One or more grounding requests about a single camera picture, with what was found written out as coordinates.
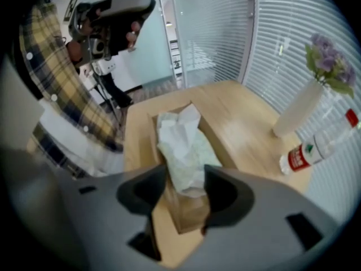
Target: floor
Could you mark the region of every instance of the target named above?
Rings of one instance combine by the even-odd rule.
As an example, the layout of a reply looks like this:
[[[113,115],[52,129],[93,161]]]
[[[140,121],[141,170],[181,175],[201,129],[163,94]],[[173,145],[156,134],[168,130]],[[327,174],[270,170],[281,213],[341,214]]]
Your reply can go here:
[[[181,89],[182,77],[177,77],[176,81],[173,79],[164,80],[161,83],[151,83],[144,85],[141,89],[132,91],[128,93],[130,97],[132,97],[134,103],[139,103],[147,99],[151,99],[153,97],[158,97],[159,95],[163,95],[172,91],[176,91]],[[113,105],[115,108],[115,113],[118,121],[120,122],[120,136],[124,140],[125,136],[125,125],[126,125],[126,115],[128,108],[119,108],[117,104],[113,101]],[[116,121],[115,115],[109,105],[103,105],[104,110],[111,116],[113,121]]]

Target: red label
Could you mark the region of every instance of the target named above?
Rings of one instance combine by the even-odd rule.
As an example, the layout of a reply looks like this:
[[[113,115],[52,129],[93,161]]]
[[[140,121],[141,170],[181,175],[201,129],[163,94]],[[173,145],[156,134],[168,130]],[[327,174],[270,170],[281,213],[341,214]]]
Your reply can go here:
[[[292,171],[297,172],[307,168],[310,164],[305,160],[302,153],[302,144],[288,153],[288,163]]]

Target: tissue box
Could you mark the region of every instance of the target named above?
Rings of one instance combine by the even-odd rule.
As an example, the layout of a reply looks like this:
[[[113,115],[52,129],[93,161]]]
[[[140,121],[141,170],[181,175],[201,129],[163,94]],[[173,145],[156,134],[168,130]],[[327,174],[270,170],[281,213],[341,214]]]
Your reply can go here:
[[[180,113],[189,104],[168,112]],[[157,148],[157,117],[158,116],[149,116],[149,135],[151,139],[152,153],[156,164],[166,164],[165,158]],[[207,137],[221,164],[225,168],[236,168],[236,164],[226,151],[223,144],[220,142],[217,134],[213,131],[213,129],[210,127],[210,125],[207,123],[203,116],[200,119],[198,128]],[[207,196],[201,196],[199,198],[189,198],[187,196],[178,194],[173,187],[169,174],[163,196],[167,201],[169,212],[179,234],[193,231],[204,226],[205,220],[210,212]]]

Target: red bottle cap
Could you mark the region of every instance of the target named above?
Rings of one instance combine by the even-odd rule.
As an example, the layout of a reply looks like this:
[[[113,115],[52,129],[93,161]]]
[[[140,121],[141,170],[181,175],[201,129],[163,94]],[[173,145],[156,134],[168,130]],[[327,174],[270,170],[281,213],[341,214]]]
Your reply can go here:
[[[355,112],[350,108],[346,113],[346,118],[350,122],[351,126],[354,128],[359,123],[359,119]]]

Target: plaid shirt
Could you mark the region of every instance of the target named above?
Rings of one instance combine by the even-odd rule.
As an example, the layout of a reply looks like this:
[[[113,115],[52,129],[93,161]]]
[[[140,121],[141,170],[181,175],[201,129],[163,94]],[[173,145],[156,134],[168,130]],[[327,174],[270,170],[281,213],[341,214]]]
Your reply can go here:
[[[55,111],[89,140],[106,150],[122,152],[117,125],[94,101],[69,58],[53,3],[40,1],[33,6],[20,25],[19,44],[31,80]],[[54,164],[73,170],[73,175],[85,175],[65,157],[40,123],[28,143],[28,150],[41,150]]]

